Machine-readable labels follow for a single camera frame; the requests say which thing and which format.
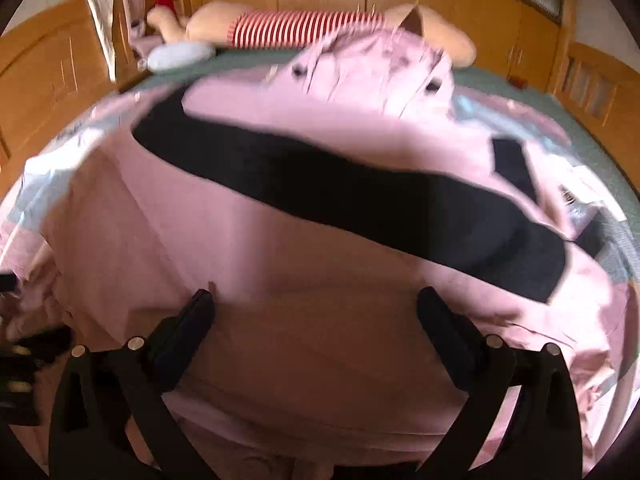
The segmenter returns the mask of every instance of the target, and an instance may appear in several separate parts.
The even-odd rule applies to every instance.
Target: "small pillow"
[[[454,67],[470,66],[476,60],[476,46],[468,35],[429,7],[405,4],[389,9],[385,12],[385,25],[388,28],[399,27],[414,8],[422,15],[424,39],[449,54]]]
[[[209,43],[181,41],[157,46],[151,51],[146,66],[151,72],[162,72],[205,61],[216,53]]]

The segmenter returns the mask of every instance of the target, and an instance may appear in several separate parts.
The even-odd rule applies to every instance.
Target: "light blue pillow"
[[[167,43],[155,47],[146,59],[146,66],[151,72],[163,72],[189,66],[205,61],[215,55],[216,49],[212,44],[181,41]]]

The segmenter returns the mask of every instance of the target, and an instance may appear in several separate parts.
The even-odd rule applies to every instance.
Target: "green bedsheet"
[[[140,83],[136,89],[152,88],[166,83],[187,82],[204,75],[234,68],[286,63],[297,52],[296,50],[228,50],[220,52],[216,57],[206,62],[153,75]],[[527,104],[558,122],[572,140],[580,158],[609,187],[610,192],[626,213],[631,231],[637,239],[640,239],[640,203],[635,192],[593,137],[552,96],[533,89],[518,90],[510,86],[500,76],[476,67],[454,70],[454,79],[456,85],[474,88],[487,94],[498,94]]]

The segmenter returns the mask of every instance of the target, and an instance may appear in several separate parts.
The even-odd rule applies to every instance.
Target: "wooden headboard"
[[[0,196],[27,158],[112,89],[85,0],[44,10],[0,37]]]
[[[609,54],[571,43],[555,96],[640,189],[640,73]]]

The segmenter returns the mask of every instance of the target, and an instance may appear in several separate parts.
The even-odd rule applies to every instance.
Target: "stuffed toy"
[[[385,27],[396,28],[413,9],[422,18],[422,36],[430,45],[444,50],[456,68],[470,66],[476,60],[476,46],[468,35],[445,20],[435,10],[425,6],[405,4],[385,12]]]
[[[449,54],[453,66],[471,65],[476,47],[469,37],[424,6],[403,5],[382,14],[369,12],[287,12],[253,10],[241,4],[210,2],[189,19],[178,18],[165,6],[155,6],[146,17],[164,41],[207,42],[233,48],[302,48],[348,23],[396,28],[416,10],[412,29],[431,45]]]
[[[156,28],[164,41],[206,41],[215,46],[229,46],[232,25],[251,7],[227,2],[210,2],[200,7],[191,18],[181,18],[168,7],[155,6],[146,15],[146,22]]]

